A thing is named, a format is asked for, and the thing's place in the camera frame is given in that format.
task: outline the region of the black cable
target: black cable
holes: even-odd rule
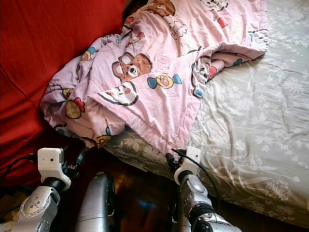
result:
[[[187,158],[188,160],[190,160],[192,163],[194,163],[195,165],[197,165],[200,169],[203,170],[203,172],[206,174],[206,176],[208,177],[208,179],[210,180],[212,186],[213,186],[213,189],[216,193],[216,197],[217,197],[217,203],[218,203],[218,214],[220,214],[220,207],[221,207],[221,204],[220,204],[220,195],[219,195],[219,191],[212,179],[212,177],[209,175],[209,173],[206,171],[206,169],[200,165],[198,162],[196,162],[194,159],[192,159],[191,157],[188,157],[185,153],[181,152],[181,151],[178,151],[178,150],[175,150],[175,149],[172,149],[172,151],[176,152],[180,157],[184,157],[184,158]]]
[[[27,197],[31,195],[31,193],[34,191],[34,188],[26,186],[26,185],[20,185],[20,186],[12,186],[12,187],[0,187],[0,198],[4,195],[14,195],[16,192],[22,192]]]
[[[21,205],[21,204],[16,205],[16,206],[13,206],[12,208],[10,208],[10,209],[4,211],[4,212],[0,215],[0,219],[3,218],[3,217],[4,217],[5,215],[7,215],[8,213],[10,213],[11,211],[13,211],[13,210],[19,208],[20,205]]]
[[[10,172],[11,168],[19,161],[21,160],[33,160],[33,155],[31,156],[23,156],[23,157],[20,157],[18,159],[15,159],[11,164],[10,166],[6,169],[5,173],[3,174],[3,176],[1,177],[0,179],[0,186],[3,184],[3,181],[5,179],[5,177],[7,176],[7,174]]]

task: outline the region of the red couch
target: red couch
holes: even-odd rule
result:
[[[52,76],[100,36],[119,33],[126,0],[0,1],[0,176],[40,147],[75,144],[44,121],[40,100]],[[37,165],[18,162],[3,186],[36,185]]]

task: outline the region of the bear face print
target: bear face print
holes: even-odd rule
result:
[[[221,11],[228,6],[228,0],[199,0],[209,11]]]
[[[108,102],[126,106],[135,104],[139,98],[132,82],[124,82],[120,86],[98,94]]]
[[[120,79],[121,83],[147,74],[151,71],[151,68],[150,60],[142,53],[134,57],[129,52],[126,52],[119,58],[119,61],[112,64],[112,72]]]
[[[160,15],[161,17],[175,15],[175,6],[170,0],[154,0],[148,5],[148,10]]]

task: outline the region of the mattress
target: mattress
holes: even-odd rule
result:
[[[189,145],[223,200],[309,228],[309,1],[268,1],[269,51],[208,83]],[[105,149],[172,178],[166,159],[130,128]],[[200,178],[214,191],[210,182]]]

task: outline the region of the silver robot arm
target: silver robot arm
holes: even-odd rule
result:
[[[71,185],[71,179],[78,176],[85,147],[73,165],[63,162],[61,148],[42,148],[38,150],[38,169],[42,186],[26,198],[20,206],[19,219],[12,232],[48,232],[57,214],[60,194]]]
[[[207,197],[207,189],[196,175],[185,175],[180,185],[180,195],[192,232],[241,232],[214,211]]]
[[[189,146],[186,155],[199,163],[201,150]],[[196,176],[197,169],[184,158],[174,173],[175,182],[180,186],[179,232],[242,232],[214,211],[207,189]]]

